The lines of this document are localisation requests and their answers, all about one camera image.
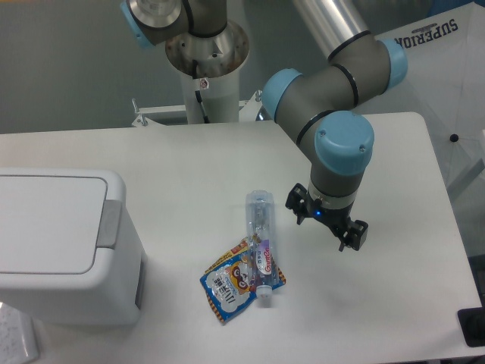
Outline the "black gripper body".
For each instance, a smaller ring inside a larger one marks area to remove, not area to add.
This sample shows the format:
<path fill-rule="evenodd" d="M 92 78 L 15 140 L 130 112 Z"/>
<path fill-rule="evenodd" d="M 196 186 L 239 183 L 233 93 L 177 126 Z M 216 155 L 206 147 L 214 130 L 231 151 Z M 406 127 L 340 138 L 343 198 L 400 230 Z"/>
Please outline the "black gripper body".
<path fill-rule="evenodd" d="M 344 234 L 355 224 L 350 217 L 352 202 L 342 209 L 327 209 L 319 199 L 308 197 L 305 207 L 309 217 L 327 226 L 333 234 Z"/>

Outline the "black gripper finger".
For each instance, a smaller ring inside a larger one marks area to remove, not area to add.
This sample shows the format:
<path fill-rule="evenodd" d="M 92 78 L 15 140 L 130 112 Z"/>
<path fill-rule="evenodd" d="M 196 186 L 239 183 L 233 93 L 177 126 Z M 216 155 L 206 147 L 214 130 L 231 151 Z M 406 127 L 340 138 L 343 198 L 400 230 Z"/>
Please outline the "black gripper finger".
<path fill-rule="evenodd" d="M 340 241 L 339 251 L 342 252 L 346 247 L 359 251 L 366 241 L 368 234 L 368 223 L 361 220 L 349 220 L 343 232 L 338 234 Z"/>
<path fill-rule="evenodd" d="M 296 184 L 289 191 L 285 206 L 293 211 L 296 216 L 296 223 L 301 224 L 308 217 L 307 190 L 301 184 Z"/>

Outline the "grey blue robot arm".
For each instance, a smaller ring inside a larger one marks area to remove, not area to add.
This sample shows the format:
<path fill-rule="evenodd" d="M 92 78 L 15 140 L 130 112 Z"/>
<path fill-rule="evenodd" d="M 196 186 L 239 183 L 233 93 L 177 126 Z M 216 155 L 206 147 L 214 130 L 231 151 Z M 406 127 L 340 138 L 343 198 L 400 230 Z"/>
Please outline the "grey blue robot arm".
<path fill-rule="evenodd" d="M 310 77 L 281 70 L 262 90 L 264 110 L 311 163 L 308 186 L 294 186 L 286 207 L 299 221 L 327 226 L 341 247 L 360 249 L 368 225 L 350 212 L 371 160 L 374 130 L 353 109 L 399 84 L 408 61 L 395 41 L 374 38 L 351 2 L 295 6 L 328 66 Z M 164 44 L 183 82 L 189 123 L 238 120 L 238 73 L 249 39 L 229 20 L 225 1 L 124 1 L 120 8 L 139 45 Z"/>

